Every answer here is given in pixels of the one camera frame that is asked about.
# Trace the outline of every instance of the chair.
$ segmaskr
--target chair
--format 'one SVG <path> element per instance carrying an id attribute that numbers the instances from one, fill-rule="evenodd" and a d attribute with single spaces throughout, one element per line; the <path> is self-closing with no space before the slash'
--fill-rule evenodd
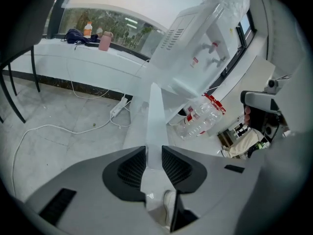
<path id="1" fill-rule="evenodd" d="M 38 44 L 42 39 L 45 22 L 50 9 L 53 6 L 53 3 L 54 0 L 32 0 L 32 2 L 25 8 L 19 8 L 21 12 L 16 16 L 16 22 L 12 24 L 13 26 L 10 29 L 9 35 L 12 37 L 7 37 L 7 40 L 2 42 L 0 47 L 0 85 L 10 106 L 23 123 L 25 123 L 25 119 L 15 106 L 7 90 L 3 79 L 2 70 L 8 66 L 13 92 L 15 95 L 17 95 L 10 64 L 21 55 L 30 51 L 34 81 L 36 83 L 38 92 L 40 92 L 35 69 L 34 45 Z"/>

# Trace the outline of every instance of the power strip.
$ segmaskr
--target power strip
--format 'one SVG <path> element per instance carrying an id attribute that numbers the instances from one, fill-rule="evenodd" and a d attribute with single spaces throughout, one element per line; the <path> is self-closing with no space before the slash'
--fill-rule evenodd
<path id="1" fill-rule="evenodd" d="M 115 105 L 112 110 L 110 110 L 111 118 L 116 117 L 121 112 L 121 110 L 125 107 L 126 104 L 127 104 L 127 98 L 123 97 L 122 100 L 119 101 L 119 103 Z"/>

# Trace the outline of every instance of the black chair leg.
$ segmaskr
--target black chair leg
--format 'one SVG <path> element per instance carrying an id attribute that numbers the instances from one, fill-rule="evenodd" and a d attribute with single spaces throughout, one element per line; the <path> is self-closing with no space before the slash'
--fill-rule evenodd
<path id="1" fill-rule="evenodd" d="M 6 85 L 5 85 L 5 82 L 4 82 L 4 79 L 3 79 L 3 75 L 2 75 L 2 71 L 1 71 L 1 74 L 0 74 L 0 85 L 2 87 L 2 90 L 3 90 L 3 93 L 6 97 L 6 99 L 8 100 L 9 104 L 11 105 L 13 111 L 15 112 L 15 114 L 20 118 L 20 120 L 23 122 L 23 123 L 26 123 L 25 119 L 22 117 L 22 115 L 20 114 L 18 108 L 16 108 L 9 92 L 8 92 L 8 89 L 6 88 Z"/>
<path id="2" fill-rule="evenodd" d="M 10 80 L 11 80 L 12 89 L 14 91 L 14 95 L 17 96 L 16 89 L 15 89 L 15 86 L 14 86 L 12 71 L 11 71 L 11 64 L 8 64 L 8 69 L 9 69 L 9 76 L 10 76 Z"/>
<path id="3" fill-rule="evenodd" d="M 30 56 L 31 56 L 31 66 L 33 68 L 35 84 L 36 84 L 38 92 L 40 92 L 39 83 L 38 83 L 37 74 L 36 74 L 36 68 L 35 68 L 34 47 L 30 49 Z"/>

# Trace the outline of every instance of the black baseboard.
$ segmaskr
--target black baseboard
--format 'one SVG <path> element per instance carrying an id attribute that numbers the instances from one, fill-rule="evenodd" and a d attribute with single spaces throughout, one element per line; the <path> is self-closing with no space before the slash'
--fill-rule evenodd
<path id="1" fill-rule="evenodd" d="M 3 75 L 9 75 L 8 70 L 3 70 Z M 12 71 L 12 76 L 29 80 L 29 81 L 34 81 L 34 76 L 31 73 L 26 73 L 26 72 L 20 72 L 20 71 Z M 72 85 L 71 82 L 68 80 L 60 79 L 60 78 L 54 78 L 54 77 L 49 77 L 49 76 L 43 76 L 43 75 L 37 75 L 38 82 L 42 84 L 48 84 L 52 85 L 55 87 L 63 88 L 63 89 L 68 89 L 72 91 Z M 73 82 L 73 87 L 76 92 L 83 92 L 95 96 L 100 96 L 106 92 L 106 88 L 100 88 L 100 87 L 95 87 L 92 85 L 87 85 L 87 84 L 82 84 L 82 83 L 77 83 Z M 103 97 L 110 98 L 110 99 L 115 99 L 115 100 L 121 100 L 123 97 L 123 94 L 120 92 L 115 92 L 115 91 L 109 91 L 106 93 Z M 131 95 L 126 95 L 125 96 L 128 100 L 131 100 L 133 96 Z"/>

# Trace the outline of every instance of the pink cup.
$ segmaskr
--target pink cup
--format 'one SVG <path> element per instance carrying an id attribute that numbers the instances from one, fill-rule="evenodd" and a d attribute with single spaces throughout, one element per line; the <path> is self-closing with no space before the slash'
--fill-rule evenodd
<path id="1" fill-rule="evenodd" d="M 99 50 L 104 50 L 104 51 L 108 51 L 109 47 L 110 47 L 110 43 L 112 40 L 113 34 L 112 32 L 107 32 L 105 31 L 103 33 L 103 36 L 100 40 L 100 44 L 99 44 Z"/>

